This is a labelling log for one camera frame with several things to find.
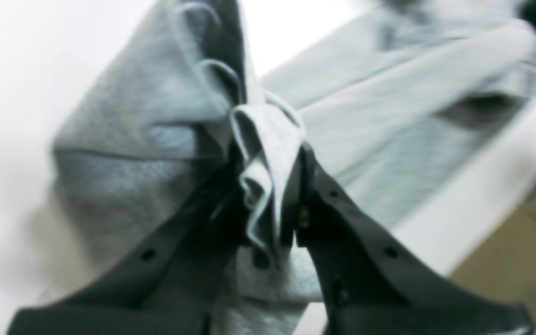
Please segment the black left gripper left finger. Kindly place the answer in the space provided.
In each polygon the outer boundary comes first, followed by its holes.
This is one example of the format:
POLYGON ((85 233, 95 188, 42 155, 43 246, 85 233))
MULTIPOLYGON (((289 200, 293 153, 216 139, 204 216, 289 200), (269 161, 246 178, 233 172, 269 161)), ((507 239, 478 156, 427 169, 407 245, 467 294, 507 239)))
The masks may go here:
POLYGON ((236 157, 98 280, 24 308, 9 335, 208 335, 223 270, 244 238, 236 157))

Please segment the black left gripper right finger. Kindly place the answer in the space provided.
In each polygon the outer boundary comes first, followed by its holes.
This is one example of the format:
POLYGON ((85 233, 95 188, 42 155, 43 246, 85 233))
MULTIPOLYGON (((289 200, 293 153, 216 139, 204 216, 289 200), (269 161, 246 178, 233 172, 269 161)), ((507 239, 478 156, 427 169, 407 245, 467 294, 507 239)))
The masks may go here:
POLYGON ((306 248, 328 335, 531 335, 524 307, 445 280, 364 214, 303 143, 284 196, 280 243, 306 248))

